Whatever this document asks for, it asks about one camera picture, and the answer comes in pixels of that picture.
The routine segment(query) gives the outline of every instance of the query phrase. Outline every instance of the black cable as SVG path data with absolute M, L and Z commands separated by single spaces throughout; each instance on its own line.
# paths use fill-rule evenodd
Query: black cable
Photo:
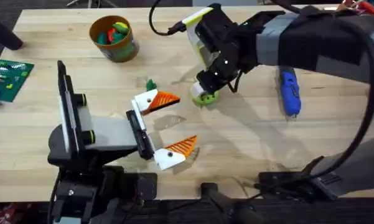
M 151 27 L 152 31 L 154 31 L 157 35 L 169 35 L 168 33 L 159 32 L 155 29 L 154 24 L 152 23 L 152 16 L 154 14 L 156 6 L 160 3 L 161 0 L 155 0 L 154 4 L 151 7 L 151 10 L 149 11 L 149 26 Z
M 229 89 L 231 92 L 236 93 L 238 91 L 238 86 L 239 86 L 239 80 L 241 79 L 241 76 L 243 75 L 243 72 L 240 70 L 238 76 L 235 79 L 235 84 L 234 87 L 231 86 L 231 83 L 227 83 Z
M 52 213 L 52 209 L 54 207 L 54 197 L 55 197 L 55 193 L 57 192 L 57 188 L 58 188 L 58 184 L 62 178 L 62 170 L 60 169 L 58 171 L 58 174 L 57 174 L 57 178 L 54 182 L 54 187 L 51 191 L 51 196 L 50 196 L 50 202 L 49 202 L 49 209 L 47 210 L 47 224 L 52 224 L 53 221 L 52 221 L 52 218 L 51 218 L 51 213 Z
M 134 207 L 136 206 L 136 203 L 134 203 L 131 208 L 129 210 L 132 210 Z M 126 223 L 126 220 L 127 220 L 127 217 L 130 213 L 126 213 L 123 217 L 123 221 L 121 222 L 121 224 L 125 224 Z
M 372 121 L 373 115 L 374 115 L 374 43 L 364 31 L 362 31 L 359 27 L 356 25 L 353 25 L 351 23 L 345 22 L 343 20 L 337 19 L 335 17 L 334 22 L 343 30 L 346 30 L 347 32 L 353 34 L 358 40 L 361 41 L 364 48 L 366 49 L 368 53 L 368 61 L 369 61 L 369 69 L 370 69 L 370 91 L 368 95 L 368 101 L 367 101 L 367 108 L 365 110 L 364 117 L 362 119 L 360 128 L 358 129 L 353 141 L 349 145 L 349 147 L 344 151 L 344 153 L 328 168 L 325 170 L 318 172 L 314 175 L 303 175 L 297 178 L 293 178 L 290 180 L 286 180 L 277 184 L 274 184 L 264 190 L 261 191 L 261 193 L 256 194 L 248 199 L 246 199 L 246 202 L 249 202 L 250 200 L 253 200 L 261 195 L 263 195 L 265 192 L 268 192 L 270 190 L 275 189 L 276 187 L 280 187 L 284 184 L 289 184 L 291 182 L 295 181 L 301 181 L 301 180 L 311 180 L 318 178 L 320 176 L 326 175 L 328 173 L 333 172 L 337 168 L 339 168 L 358 148 L 360 145 L 363 137 L 365 136 L 365 133 L 368 131 L 369 125 Z
M 286 3 L 287 0 L 271 0 L 272 3 L 281 6 L 282 8 L 294 12 L 296 14 L 300 14 L 300 9 L 298 7 L 294 7 L 289 3 Z
M 185 204 L 182 204 L 182 205 L 178 205 L 178 206 L 175 206 L 173 208 L 170 208 L 166 211 L 153 211 L 153 212 L 135 212 L 135 211 L 132 211 L 131 209 L 130 210 L 126 210 L 122 207 L 120 207 L 120 209 L 122 210 L 122 212 L 124 213 L 130 213 L 130 214 L 133 214 L 133 215 L 153 215 L 153 214 L 159 214 L 159 213 L 169 213 L 169 212 L 173 212 L 175 210 L 178 210 L 178 209 L 181 209 L 181 208 L 185 208 L 185 207 L 188 207 L 188 206 L 192 206 L 192 205 L 195 205 L 197 203 L 200 203 L 201 202 L 201 199 L 199 200 L 194 200 L 192 202 L 187 202 Z
M 155 34 L 157 35 L 162 35 L 162 36 L 168 36 L 168 35 L 173 35 L 176 32 L 184 32 L 187 30 L 187 27 L 185 24 L 183 24 L 181 21 L 177 22 L 174 24 L 172 27 L 169 28 L 169 30 L 166 33 L 159 32 L 155 29 L 154 24 L 152 22 L 152 16 L 154 14 L 155 8 L 157 5 L 160 3 L 161 0 L 155 0 L 154 4 L 151 7 L 151 10 L 149 10 L 149 16 L 148 16 L 148 21 L 149 21 L 149 26 L 151 27 L 152 31 L 154 31 Z

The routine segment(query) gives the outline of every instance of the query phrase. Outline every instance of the wooden tabletop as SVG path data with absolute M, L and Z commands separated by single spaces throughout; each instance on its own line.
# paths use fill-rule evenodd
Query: wooden tabletop
M 278 7 L 224 7 L 243 22 L 258 11 Z M 166 30 L 198 8 L 160 8 L 155 26 Z M 96 116 L 126 119 L 130 99 L 146 91 L 153 79 L 158 89 L 181 97 L 179 104 L 146 116 L 155 145 L 168 145 L 198 135 L 197 156 L 169 170 L 137 153 L 112 162 L 127 172 L 156 172 L 157 197 L 197 198 L 202 182 L 216 182 L 230 197 L 257 193 L 259 172 L 299 170 L 313 158 L 343 151 L 361 122 L 368 85 L 329 75 L 297 70 L 302 111 L 286 121 L 276 83 L 276 68 L 259 66 L 241 79 L 239 93 L 227 88 L 208 107 L 195 106 L 189 89 L 200 71 L 187 34 L 155 35 L 149 9 L 25 10 L 14 31 L 22 49 L 5 49 L 1 58 L 35 64 L 13 103 L 0 106 L 0 202 L 48 201 L 57 168 L 47 162 L 48 138 L 60 123 L 57 60 L 63 60 L 75 91 L 86 93 Z M 100 17 L 129 20 L 141 49 L 127 63 L 105 59 L 88 36 Z M 374 138 L 374 122 L 367 135 Z M 374 196 L 374 191 L 354 195 Z

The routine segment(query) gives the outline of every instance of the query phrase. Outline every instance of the blue tool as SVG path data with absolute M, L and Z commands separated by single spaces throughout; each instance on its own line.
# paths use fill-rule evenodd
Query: blue tool
M 286 115 L 296 118 L 301 110 L 299 85 L 293 68 L 279 67 L 281 94 Z

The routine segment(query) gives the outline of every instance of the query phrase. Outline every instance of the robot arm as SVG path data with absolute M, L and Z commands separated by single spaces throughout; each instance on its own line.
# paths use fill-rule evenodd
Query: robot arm
M 199 82 L 192 88 L 194 97 L 214 94 L 241 72 L 248 73 L 257 65 L 301 68 L 365 83 L 371 78 L 373 82 L 369 72 L 370 56 L 361 40 L 338 26 L 334 14 L 307 6 L 300 15 L 283 11 L 260 12 L 238 25 L 221 11 L 220 5 L 211 7 L 213 9 L 196 25 L 195 33 L 206 50 L 217 53 L 218 57 L 207 65 L 206 70 L 198 73 Z M 374 16 L 343 13 L 338 20 L 364 31 L 374 43 Z M 348 161 L 344 160 L 342 165 L 338 164 L 329 172 L 324 170 L 329 170 L 328 167 L 336 164 L 344 153 L 316 160 L 312 166 L 309 164 L 308 173 L 313 177 L 307 181 L 310 187 L 314 184 L 330 199 L 356 190 L 374 189 L 374 178 L 363 181 L 365 177 L 373 177 L 374 139 L 353 151 L 355 153 Z M 360 170 L 351 172 L 352 167 Z M 299 187 L 298 184 L 288 190 Z
M 202 16 L 195 33 L 218 57 L 197 79 L 213 94 L 257 65 L 280 65 L 369 82 L 368 55 L 359 40 L 334 23 L 334 16 L 306 7 L 302 14 L 260 12 L 238 25 L 217 4 Z M 374 41 L 374 16 L 343 15 Z

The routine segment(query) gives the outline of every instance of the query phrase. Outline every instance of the black bracket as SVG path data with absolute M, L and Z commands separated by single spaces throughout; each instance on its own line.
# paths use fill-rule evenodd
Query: black bracket
M 111 201 L 153 200 L 156 198 L 157 175 L 125 173 L 122 167 L 105 166 L 96 172 L 65 172 L 55 193 L 51 215 L 56 222 L 61 217 L 81 218 L 87 224 L 92 218 L 110 209 Z

